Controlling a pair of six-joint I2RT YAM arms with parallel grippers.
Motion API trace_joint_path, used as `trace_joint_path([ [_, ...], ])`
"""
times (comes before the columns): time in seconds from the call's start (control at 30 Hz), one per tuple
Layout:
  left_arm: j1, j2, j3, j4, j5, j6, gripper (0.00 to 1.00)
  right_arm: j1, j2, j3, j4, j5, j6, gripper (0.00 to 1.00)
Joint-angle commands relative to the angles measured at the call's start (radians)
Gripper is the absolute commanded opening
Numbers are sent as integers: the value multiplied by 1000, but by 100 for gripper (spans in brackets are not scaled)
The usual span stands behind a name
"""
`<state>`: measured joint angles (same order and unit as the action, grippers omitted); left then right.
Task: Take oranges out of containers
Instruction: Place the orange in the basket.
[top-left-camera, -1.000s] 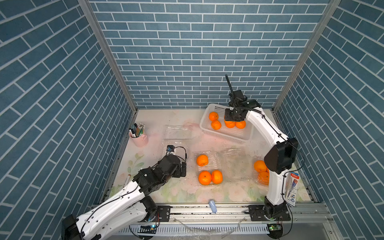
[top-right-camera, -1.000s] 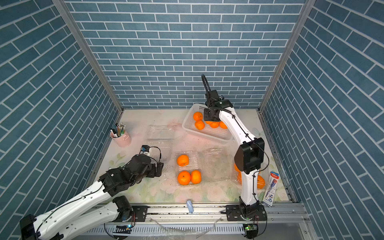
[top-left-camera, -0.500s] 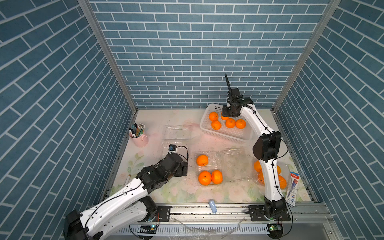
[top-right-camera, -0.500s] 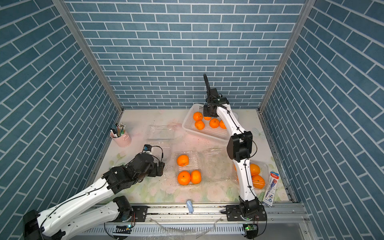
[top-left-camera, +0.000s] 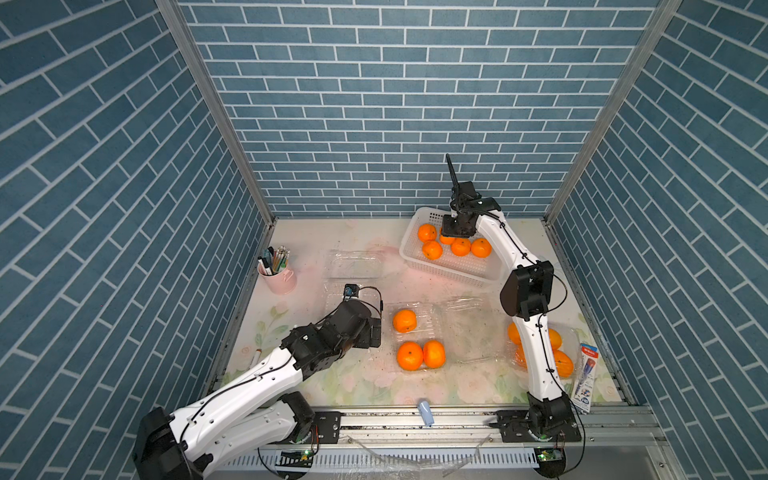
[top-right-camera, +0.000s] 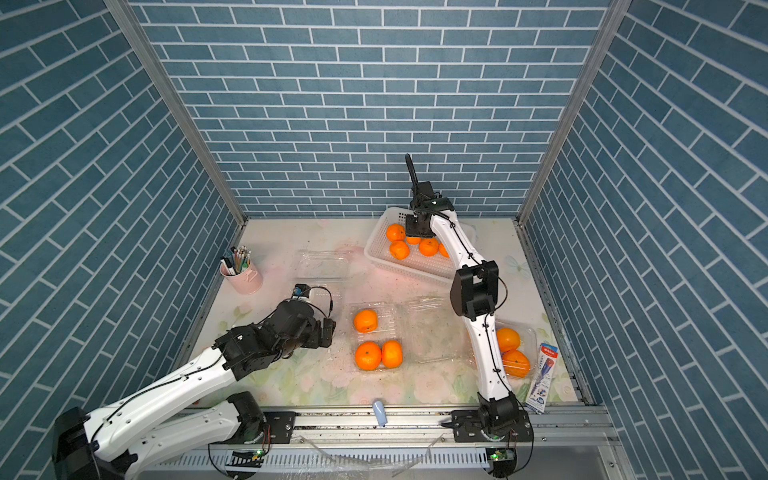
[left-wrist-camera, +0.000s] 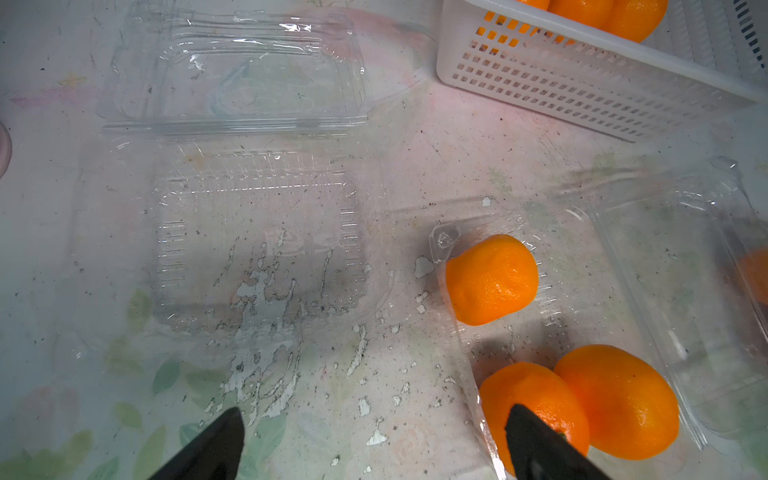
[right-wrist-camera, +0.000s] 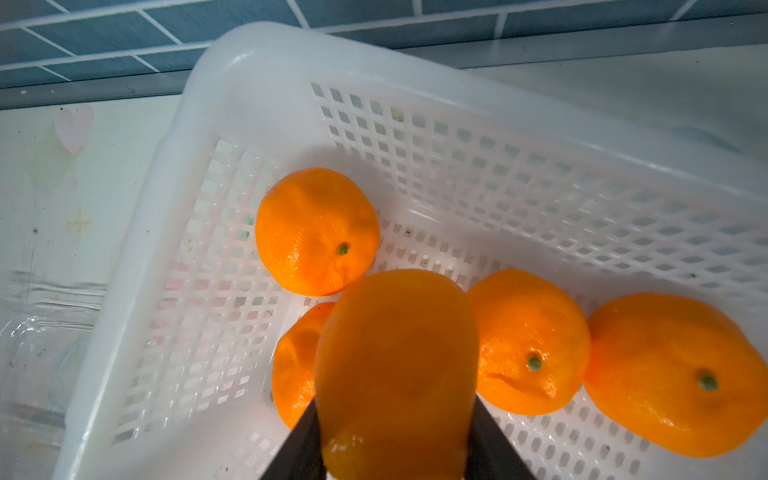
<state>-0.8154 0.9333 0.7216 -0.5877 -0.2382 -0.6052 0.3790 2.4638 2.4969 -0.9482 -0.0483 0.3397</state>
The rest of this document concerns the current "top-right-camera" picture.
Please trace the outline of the orange box one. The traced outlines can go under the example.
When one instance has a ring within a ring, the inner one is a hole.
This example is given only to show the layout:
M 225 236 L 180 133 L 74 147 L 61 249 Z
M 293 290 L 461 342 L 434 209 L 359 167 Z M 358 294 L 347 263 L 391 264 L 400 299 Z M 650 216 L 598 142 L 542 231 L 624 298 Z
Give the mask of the orange box one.
M 358 333 L 372 333 L 378 326 L 379 316 L 373 309 L 363 309 L 354 315 L 353 327 Z
M 404 241 L 406 238 L 406 232 L 403 225 L 391 224 L 386 228 L 386 238 L 390 242 Z

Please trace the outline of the orange box three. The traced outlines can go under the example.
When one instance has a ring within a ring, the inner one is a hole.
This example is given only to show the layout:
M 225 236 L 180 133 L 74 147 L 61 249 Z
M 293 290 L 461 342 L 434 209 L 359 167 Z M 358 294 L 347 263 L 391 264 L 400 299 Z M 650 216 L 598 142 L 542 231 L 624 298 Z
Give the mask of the orange box three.
M 382 364 L 381 347 L 372 341 L 361 343 L 355 351 L 354 358 L 360 370 L 375 371 Z
M 439 241 L 435 238 L 422 239 L 418 245 L 419 252 L 425 257 L 432 257 L 439 252 Z

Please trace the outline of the white perforated plastic basket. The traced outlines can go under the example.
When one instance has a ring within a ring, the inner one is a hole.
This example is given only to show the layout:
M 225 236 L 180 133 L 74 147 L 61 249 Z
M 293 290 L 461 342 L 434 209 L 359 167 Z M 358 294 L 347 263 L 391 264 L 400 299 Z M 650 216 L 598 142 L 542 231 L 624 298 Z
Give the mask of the white perforated plastic basket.
M 392 256 L 390 252 L 391 241 L 386 236 L 387 229 L 393 224 L 404 227 L 405 220 L 410 214 L 411 211 L 405 208 L 387 208 L 378 219 L 367 240 L 364 247 L 365 257 L 383 270 L 414 279 L 449 285 L 453 280 L 456 268 L 452 261 L 441 253 L 424 256 L 417 244 L 406 242 L 410 250 L 409 255 L 403 260 L 398 260 Z

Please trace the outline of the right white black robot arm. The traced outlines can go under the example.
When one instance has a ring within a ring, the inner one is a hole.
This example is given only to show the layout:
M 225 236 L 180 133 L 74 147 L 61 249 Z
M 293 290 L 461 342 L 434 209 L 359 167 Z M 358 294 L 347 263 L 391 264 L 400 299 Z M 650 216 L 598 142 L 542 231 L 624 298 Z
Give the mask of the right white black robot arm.
M 507 380 L 496 337 L 498 265 L 474 247 L 448 199 L 415 193 L 410 207 L 406 233 L 437 239 L 455 266 L 450 303 L 463 318 L 471 340 L 478 370 L 478 417 L 485 431 L 499 430 L 519 418 L 519 402 Z

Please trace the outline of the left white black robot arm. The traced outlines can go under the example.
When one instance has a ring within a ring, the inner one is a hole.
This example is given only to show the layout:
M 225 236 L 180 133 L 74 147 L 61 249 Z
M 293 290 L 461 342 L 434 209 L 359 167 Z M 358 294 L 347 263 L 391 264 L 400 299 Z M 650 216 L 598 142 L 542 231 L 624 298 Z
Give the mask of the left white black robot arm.
M 263 320 L 235 326 L 185 365 L 90 412 L 74 407 L 53 427 L 58 479 L 132 479 L 147 467 L 215 443 L 268 443 L 266 414 L 247 391 L 198 413 L 194 401 L 268 368 L 300 348 L 328 348 L 336 323 L 315 305 L 281 301 Z

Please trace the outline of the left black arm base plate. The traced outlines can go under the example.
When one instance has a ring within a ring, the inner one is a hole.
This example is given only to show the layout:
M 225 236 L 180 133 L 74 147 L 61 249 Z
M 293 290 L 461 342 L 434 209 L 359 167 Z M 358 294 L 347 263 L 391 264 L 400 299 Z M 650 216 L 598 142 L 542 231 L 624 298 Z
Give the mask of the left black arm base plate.
M 297 413 L 267 411 L 241 422 L 234 441 L 242 444 L 288 444 L 293 435 Z

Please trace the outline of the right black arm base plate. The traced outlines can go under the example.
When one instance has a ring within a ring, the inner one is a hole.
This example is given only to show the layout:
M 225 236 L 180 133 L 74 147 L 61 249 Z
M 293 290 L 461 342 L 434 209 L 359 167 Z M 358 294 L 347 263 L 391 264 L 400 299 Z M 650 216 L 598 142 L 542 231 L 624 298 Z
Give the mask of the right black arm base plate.
M 452 432 L 456 443 L 531 442 L 533 426 L 525 410 L 518 410 L 513 418 L 494 420 L 477 410 L 453 410 L 442 428 Z

